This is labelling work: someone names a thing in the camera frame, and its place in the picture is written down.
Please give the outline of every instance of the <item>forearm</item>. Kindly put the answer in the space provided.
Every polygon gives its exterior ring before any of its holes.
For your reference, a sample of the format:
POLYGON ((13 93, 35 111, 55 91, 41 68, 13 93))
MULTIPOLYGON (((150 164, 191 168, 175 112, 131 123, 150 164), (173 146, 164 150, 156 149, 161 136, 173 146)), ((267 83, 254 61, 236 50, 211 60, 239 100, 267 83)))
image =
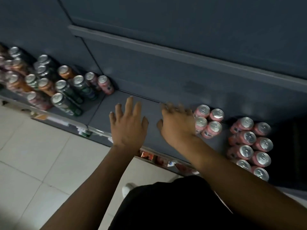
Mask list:
POLYGON ((177 150, 234 211, 274 229, 306 229, 307 210, 252 173, 229 162, 198 137, 177 150))
POLYGON ((133 158, 133 153, 127 150, 112 147, 92 175, 42 229, 98 229, 121 176, 133 158))

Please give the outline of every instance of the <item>person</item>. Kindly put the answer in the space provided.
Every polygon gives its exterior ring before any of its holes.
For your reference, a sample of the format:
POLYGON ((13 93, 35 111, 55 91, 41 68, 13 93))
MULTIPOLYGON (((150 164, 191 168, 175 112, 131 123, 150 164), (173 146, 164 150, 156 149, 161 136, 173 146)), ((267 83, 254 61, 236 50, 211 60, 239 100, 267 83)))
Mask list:
MULTIPOLYGON (((188 176, 136 187, 122 202, 109 229, 307 229, 307 209, 195 135, 191 110, 171 103, 161 108, 163 120, 157 123, 161 135, 202 178, 188 176)), ((124 113, 121 104, 110 113, 110 124, 113 146, 109 153, 42 230, 99 228, 122 174, 144 143, 148 120, 141 119, 141 103, 133 108, 129 97, 124 113)))

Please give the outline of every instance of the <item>person's right arm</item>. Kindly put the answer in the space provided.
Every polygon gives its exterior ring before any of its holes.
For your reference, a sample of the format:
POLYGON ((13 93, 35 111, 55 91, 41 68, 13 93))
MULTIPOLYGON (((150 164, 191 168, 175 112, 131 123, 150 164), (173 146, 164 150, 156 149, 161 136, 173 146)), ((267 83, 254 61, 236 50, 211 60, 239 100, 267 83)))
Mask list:
POLYGON ((191 111, 162 107, 162 136, 188 159, 236 213, 268 229, 307 229, 307 209, 272 185, 228 161, 195 135, 191 111))

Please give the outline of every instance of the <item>person's left hand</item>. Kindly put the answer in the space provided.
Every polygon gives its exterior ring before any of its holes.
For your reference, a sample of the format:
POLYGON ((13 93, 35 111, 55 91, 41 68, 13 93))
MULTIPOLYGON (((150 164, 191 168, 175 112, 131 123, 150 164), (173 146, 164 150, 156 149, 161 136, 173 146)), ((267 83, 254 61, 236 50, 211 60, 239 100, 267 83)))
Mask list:
POLYGON ((143 117, 141 122, 141 102, 137 102, 133 108, 133 97, 127 98, 125 113, 122 112, 122 105, 115 106, 115 114, 109 114, 113 146, 124 151, 136 154, 142 147, 148 127, 148 120, 143 117))

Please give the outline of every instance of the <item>pink can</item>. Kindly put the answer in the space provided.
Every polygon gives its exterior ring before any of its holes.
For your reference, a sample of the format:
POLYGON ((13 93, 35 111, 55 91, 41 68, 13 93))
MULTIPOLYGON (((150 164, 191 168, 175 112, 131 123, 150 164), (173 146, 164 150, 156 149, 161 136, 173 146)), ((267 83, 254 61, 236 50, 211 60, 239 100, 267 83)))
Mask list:
POLYGON ((256 175, 258 178, 261 178, 262 180, 264 180, 266 182, 269 180, 268 172, 261 167, 252 166, 251 172, 252 172, 252 174, 256 175))
POLYGON ((224 119, 224 112, 221 109, 213 109, 210 112, 209 119, 212 121, 221 122, 224 119))
POLYGON ((273 149, 273 142, 269 138, 258 137, 252 147, 253 149, 256 149, 262 152, 268 152, 273 149))
POLYGON ((201 132, 207 126, 207 120, 204 117, 196 117, 195 118, 195 130, 196 134, 201 132))
POLYGON ((27 100, 29 103, 33 104, 41 110, 48 110, 52 107, 52 104, 49 99, 44 98, 41 94, 36 93, 34 91, 29 92, 27 100))
POLYGON ((107 76, 99 76, 98 85, 101 87, 102 91, 105 94, 110 95, 114 93, 114 87, 107 76))
POLYGON ((242 131, 229 137, 228 141, 231 146, 239 144, 246 144, 250 146, 256 142, 256 136, 251 131, 242 131))
POLYGON ((271 158, 265 152, 255 151, 254 155, 249 160, 249 162, 255 166, 264 168, 271 164, 271 158))
POLYGON ((243 159, 232 159, 231 162, 235 163, 236 165, 240 166, 241 168, 251 172, 251 165, 243 159))
POLYGON ((243 160, 250 159, 254 154, 253 149, 245 144, 236 145, 228 149, 226 155, 229 159, 240 158, 243 160))
POLYGON ((222 125, 217 121, 211 121, 201 132, 201 135, 206 139, 211 139, 214 136, 220 134, 222 131, 222 125))
POLYGON ((98 85, 98 77, 95 73, 88 72, 85 74, 85 79, 91 84, 97 91, 101 91, 101 87, 98 85))
POLYGON ((196 111, 194 111, 194 117, 204 117, 207 118, 210 114, 210 107, 207 105, 200 105, 196 111))
POLYGON ((254 121, 249 117, 243 117, 237 120, 230 128, 232 134, 236 134, 241 131, 250 131, 254 126, 254 121))
POLYGON ((264 122, 256 123, 252 130, 252 132, 254 132, 254 134, 258 136, 266 136, 270 133, 270 131, 270 125, 264 122))

